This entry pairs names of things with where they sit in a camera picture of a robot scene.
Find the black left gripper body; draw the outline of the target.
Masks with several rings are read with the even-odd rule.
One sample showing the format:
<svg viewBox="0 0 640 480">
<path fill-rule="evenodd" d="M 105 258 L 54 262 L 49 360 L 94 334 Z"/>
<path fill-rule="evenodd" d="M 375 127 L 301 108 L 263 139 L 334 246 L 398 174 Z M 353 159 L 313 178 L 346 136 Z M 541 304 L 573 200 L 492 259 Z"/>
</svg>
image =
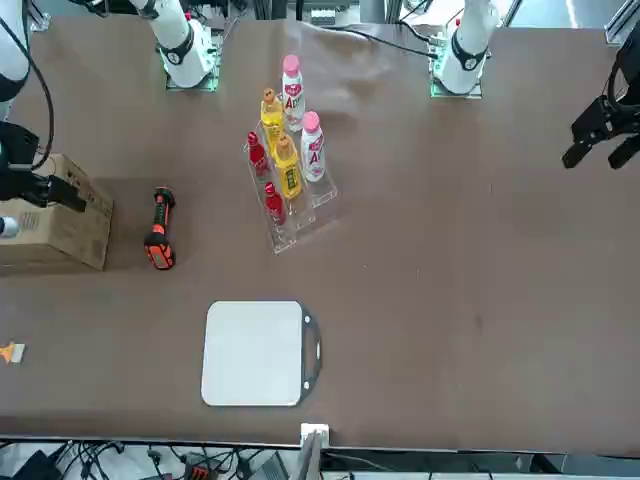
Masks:
<svg viewBox="0 0 640 480">
<path fill-rule="evenodd" d="M 622 97 L 615 93 L 615 82 L 621 72 L 628 87 Z M 639 113 L 639 88 L 635 83 L 639 80 L 639 35 L 630 34 L 616 53 L 607 82 L 607 99 L 616 110 L 625 114 Z"/>
</svg>

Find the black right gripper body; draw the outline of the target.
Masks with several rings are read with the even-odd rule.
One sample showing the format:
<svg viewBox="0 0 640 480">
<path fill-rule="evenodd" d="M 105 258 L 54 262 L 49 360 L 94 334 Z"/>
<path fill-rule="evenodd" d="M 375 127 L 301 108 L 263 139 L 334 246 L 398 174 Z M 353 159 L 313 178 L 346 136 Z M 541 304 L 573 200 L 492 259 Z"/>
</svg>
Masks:
<svg viewBox="0 0 640 480">
<path fill-rule="evenodd" d="M 49 181 L 33 172 L 39 138 L 28 129 L 1 123 L 1 199 L 47 200 Z"/>
</svg>

